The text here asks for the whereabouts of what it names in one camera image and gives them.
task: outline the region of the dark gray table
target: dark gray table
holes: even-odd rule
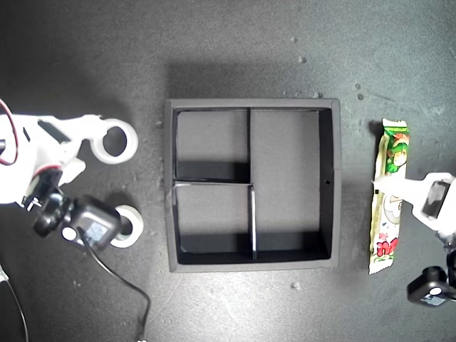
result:
[[[84,145],[88,169],[65,191],[114,204],[127,196],[144,215],[141,240],[102,257],[151,295],[149,342],[456,338],[454,304],[432,310],[406,300],[410,280],[445,263],[439,241],[411,216],[410,205],[403,206],[393,267],[375,276],[367,270],[375,158],[369,122],[407,120],[409,177],[456,173],[453,1],[5,2],[0,96],[15,112],[98,113],[138,130],[138,153],[123,165],[102,165]],[[315,92],[341,100],[339,267],[170,274],[160,161],[164,99]],[[57,234],[36,236],[17,207],[1,208],[0,226],[0,261],[32,341],[132,341],[141,298]],[[0,300],[0,339],[22,341],[4,284]]]

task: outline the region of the black cable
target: black cable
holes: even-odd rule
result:
[[[24,316],[24,312],[22,311],[21,304],[19,303],[19,300],[17,299],[16,292],[14,292],[13,287],[9,283],[9,280],[6,281],[6,283],[9,286],[9,289],[11,290],[11,293],[13,294],[14,300],[16,301],[17,308],[19,309],[19,313],[21,314],[22,317],[22,323],[24,324],[24,332],[26,334],[26,342],[29,342],[29,330],[27,329],[27,323],[26,323],[26,317]]]
[[[141,332],[140,332],[140,334],[138,336],[139,342],[143,341],[144,340],[144,335],[145,335],[145,326],[146,326],[146,323],[147,323],[147,316],[149,315],[150,306],[151,306],[150,297],[142,289],[140,289],[139,287],[131,284],[129,281],[125,280],[124,278],[119,276],[117,273],[115,273],[112,269],[107,267],[100,260],[100,258],[98,258],[97,254],[93,251],[92,247],[89,245],[89,243],[88,243],[88,241],[86,239],[86,233],[82,230],[82,228],[78,227],[78,232],[79,232],[79,235],[81,236],[81,239],[83,240],[84,246],[88,250],[90,256],[97,262],[97,264],[99,264],[102,269],[104,269],[106,272],[108,272],[111,276],[116,278],[118,281],[120,281],[121,283],[123,283],[124,285],[129,287],[130,289],[135,290],[136,292],[138,292],[147,301],[147,306],[146,306],[146,309],[145,309],[144,316],[142,318],[143,320],[141,322]]]

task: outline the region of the black box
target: black box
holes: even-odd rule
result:
[[[339,101],[168,100],[170,270],[335,267]]]

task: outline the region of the candy wrapper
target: candy wrapper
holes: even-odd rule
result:
[[[410,134],[405,121],[383,119],[384,133],[378,145],[375,178],[390,175],[405,178]],[[398,245],[402,200],[374,189],[370,226],[369,274],[393,264]]]

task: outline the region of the red wire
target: red wire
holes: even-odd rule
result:
[[[17,138],[16,126],[13,122],[13,113],[10,111],[8,105],[2,99],[0,99],[0,105],[5,110],[6,116],[8,116],[9,122],[11,123],[11,128],[13,129],[14,140],[16,141],[16,156],[14,157],[14,160],[12,162],[7,162],[6,160],[0,158],[0,164],[11,166],[17,161],[17,157],[19,156],[19,139]]]

